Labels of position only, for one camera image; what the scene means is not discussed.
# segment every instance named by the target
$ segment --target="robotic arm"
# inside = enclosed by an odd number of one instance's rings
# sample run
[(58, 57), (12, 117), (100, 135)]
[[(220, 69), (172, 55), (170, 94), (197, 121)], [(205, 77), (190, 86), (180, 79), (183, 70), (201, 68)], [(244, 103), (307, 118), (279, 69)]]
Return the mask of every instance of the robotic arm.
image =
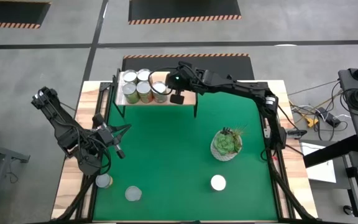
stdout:
[[(32, 97), (32, 104), (49, 120), (55, 130), (57, 144), (67, 157), (76, 157), (78, 167), (85, 175), (93, 175), (102, 168), (109, 170), (111, 156), (107, 147), (114, 146), (117, 155), (123, 159), (124, 152), (119, 147), (122, 136), (131, 127), (130, 124), (112, 127), (108, 126), (100, 113), (92, 120), (96, 129), (83, 129), (72, 117), (60, 106), (57, 92), (47, 87), (41, 88)], [(108, 164), (102, 166), (98, 155), (104, 154), (108, 158)]]
[[(266, 119), (270, 126), (270, 134), (264, 137), (266, 149), (282, 150), (285, 148), (287, 134), (278, 120), (278, 98), (270, 91), (267, 83), (242, 83), (233, 80), (230, 75), (223, 78), (212, 71), (193, 70), (191, 64), (179, 62), (179, 66), (167, 75), (165, 84), (168, 88), (175, 90), (175, 94), (171, 95), (170, 101), (177, 104), (183, 104), (184, 97), (180, 95), (183, 90), (193, 91), (200, 95), (221, 91), (254, 100), (262, 118), (264, 120)], [(289, 198), (300, 217), (305, 220), (316, 220), (302, 207), (300, 202), (292, 194), (289, 187), (277, 172), (271, 157), (267, 158), (267, 162), (274, 180)]]

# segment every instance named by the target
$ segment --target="black floor mat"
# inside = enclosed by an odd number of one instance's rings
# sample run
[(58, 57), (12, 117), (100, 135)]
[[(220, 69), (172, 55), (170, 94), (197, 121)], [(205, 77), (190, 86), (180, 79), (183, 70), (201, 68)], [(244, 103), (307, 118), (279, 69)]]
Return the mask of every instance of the black floor mat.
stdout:
[(230, 74), (236, 80), (255, 80), (248, 54), (126, 55), (122, 71), (176, 67), (179, 61), (190, 62), (193, 67), (212, 70), (220, 75)]
[(241, 19), (237, 0), (130, 0), (129, 24)]
[(38, 29), (50, 2), (0, 1), (0, 28)]

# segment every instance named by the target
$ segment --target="plastic cup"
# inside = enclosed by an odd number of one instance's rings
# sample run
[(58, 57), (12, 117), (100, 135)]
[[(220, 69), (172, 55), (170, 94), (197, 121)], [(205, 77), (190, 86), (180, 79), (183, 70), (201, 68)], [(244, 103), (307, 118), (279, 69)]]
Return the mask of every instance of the plastic cup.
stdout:
[(125, 198), (130, 202), (135, 202), (140, 200), (142, 196), (142, 191), (136, 186), (130, 186), (125, 191)]
[(96, 177), (96, 185), (106, 189), (112, 185), (112, 177), (109, 174), (98, 175)]

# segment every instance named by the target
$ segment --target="white paper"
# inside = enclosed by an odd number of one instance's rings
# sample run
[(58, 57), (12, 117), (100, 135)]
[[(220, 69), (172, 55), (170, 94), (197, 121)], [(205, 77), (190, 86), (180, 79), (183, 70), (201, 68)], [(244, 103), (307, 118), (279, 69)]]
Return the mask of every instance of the white paper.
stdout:
[[(308, 144), (301, 142), (301, 150), (304, 155), (323, 149), (325, 146)], [(334, 163), (332, 160), (309, 167), (306, 169), (308, 177), (311, 180), (320, 180), (325, 182), (336, 183)]]

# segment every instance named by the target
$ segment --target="power strip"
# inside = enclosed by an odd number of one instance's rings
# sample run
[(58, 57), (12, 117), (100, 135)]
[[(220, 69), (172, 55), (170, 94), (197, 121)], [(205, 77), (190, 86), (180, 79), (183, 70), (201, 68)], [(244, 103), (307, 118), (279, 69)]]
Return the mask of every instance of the power strip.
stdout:
[(316, 115), (319, 116), (320, 118), (323, 118), (326, 120), (326, 122), (331, 125), (333, 128), (336, 128), (339, 126), (339, 124), (341, 123), (341, 121), (337, 118), (334, 117), (333, 114), (331, 114), (330, 112), (327, 112), (325, 108), (318, 108), (318, 111), (316, 111)]

